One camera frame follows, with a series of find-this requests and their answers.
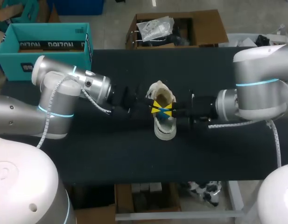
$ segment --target metal frame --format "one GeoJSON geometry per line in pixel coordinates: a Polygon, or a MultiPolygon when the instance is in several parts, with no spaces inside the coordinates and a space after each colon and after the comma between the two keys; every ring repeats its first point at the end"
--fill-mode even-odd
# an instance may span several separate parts
{"type": "Polygon", "coordinates": [[[229,211],[180,211],[116,214],[116,221],[149,220],[149,219],[196,219],[234,217],[235,224],[251,224],[257,216],[257,195],[262,184],[260,181],[244,205],[237,181],[227,182],[232,209],[229,211]]]}

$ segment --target white cable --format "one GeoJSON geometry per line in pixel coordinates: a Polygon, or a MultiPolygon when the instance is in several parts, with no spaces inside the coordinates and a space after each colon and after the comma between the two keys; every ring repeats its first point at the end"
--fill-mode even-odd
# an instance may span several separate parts
{"type": "Polygon", "coordinates": [[[44,126],[44,131],[43,131],[43,134],[42,134],[42,137],[37,145],[37,148],[40,148],[46,138],[46,134],[47,134],[47,131],[49,129],[49,120],[50,120],[50,110],[51,110],[51,107],[52,107],[52,102],[53,102],[53,99],[54,99],[54,96],[55,96],[55,93],[57,91],[57,89],[60,87],[60,85],[62,84],[62,82],[64,82],[64,80],[66,79],[67,77],[64,76],[57,84],[56,84],[56,87],[53,89],[53,91],[51,92],[51,95],[50,95],[50,98],[49,98],[49,105],[48,105],[48,108],[47,108],[47,112],[46,112],[46,119],[45,119],[45,126],[44,126]]]}
{"type": "Polygon", "coordinates": [[[247,122],[242,122],[242,123],[236,123],[236,124],[224,124],[224,125],[208,125],[209,129],[213,128],[221,128],[221,127],[239,127],[239,126],[245,126],[245,125],[250,125],[259,122],[259,120],[251,120],[247,122]]]}
{"type": "MultiPolygon", "coordinates": [[[[238,126],[244,126],[244,125],[250,125],[259,122],[260,120],[251,120],[243,123],[237,123],[237,124],[225,124],[225,125],[208,125],[209,129],[213,128],[222,128],[222,127],[238,127],[238,126]]],[[[269,128],[273,130],[274,133],[274,142],[275,142],[275,149],[276,149],[276,159],[277,159],[277,165],[278,168],[281,167],[281,147],[279,142],[279,135],[278,131],[276,129],[276,126],[272,120],[267,120],[267,125],[269,128]]]]}
{"type": "Polygon", "coordinates": [[[273,133],[274,133],[274,142],[275,142],[275,149],[276,149],[276,159],[277,159],[277,164],[278,168],[282,166],[282,160],[281,160],[281,147],[280,147],[280,141],[279,141],[279,135],[278,131],[276,129],[276,126],[272,120],[266,121],[267,125],[272,128],[273,133]]]}
{"type": "Polygon", "coordinates": [[[88,99],[97,109],[99,109],[100,111],[102,111],[103,113],[106,113],[106,114],[112,113],[111,111],[100,107],[100,106],[92,99],[92,97],[89,96],[89,94],[86,92],[86,90],[84,90],[83,87],[81,87],[81,90],[82,90],[83,94],[87,97],[87,99],[88,99]]]}

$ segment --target shoe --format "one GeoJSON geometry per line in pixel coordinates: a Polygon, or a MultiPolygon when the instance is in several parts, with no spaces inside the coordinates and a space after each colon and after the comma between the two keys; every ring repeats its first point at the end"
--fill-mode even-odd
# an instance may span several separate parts
{"type": "MultiPolygon", "coordinates": [[[[165,108],[169,104],[176,102],[176,98],[172,91],[161,81],[153,83],[146,97],[154,99],[161,108],[165,108]]],[[[171,140],[176,135],[176,118],[165,115],[163,112],[153,113],[154,132],[161,140],[171,140]]]]}

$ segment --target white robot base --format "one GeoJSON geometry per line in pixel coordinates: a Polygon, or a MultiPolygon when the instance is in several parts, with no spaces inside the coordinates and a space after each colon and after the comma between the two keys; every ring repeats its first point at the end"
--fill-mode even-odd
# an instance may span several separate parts
{"type": "Polygon", "coordinates": [[[53,161],[34,146],[0,139],[0,223],[76,224],[53,161]]]}

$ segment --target white floor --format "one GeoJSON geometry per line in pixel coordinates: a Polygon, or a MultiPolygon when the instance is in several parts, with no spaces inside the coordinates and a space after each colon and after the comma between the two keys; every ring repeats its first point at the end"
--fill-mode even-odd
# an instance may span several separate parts
{"type": "MultiPolygon", "coordinates": [[[[175,12],[218,9],[227,33],[272,33],[282,23],[288,32],[288,2],[285,0],[126,0],[116,3],[105,0],[102,15],[99,16],[61,16],[62,22],[89,22],[94,49],[124,49],[125,36],[136,13],[175,12]]],[[[246,201],[257,185],[257,181],[240,181],[243,200],[246,201]]],[[[183,211],[227,210],[230,200],[226,191],[221,195],[217,208],[199,203],[192,198],[181,199],[183,211]]],[[[232,219],[170,221],[181,224],[233,224],[232,219]]]]}

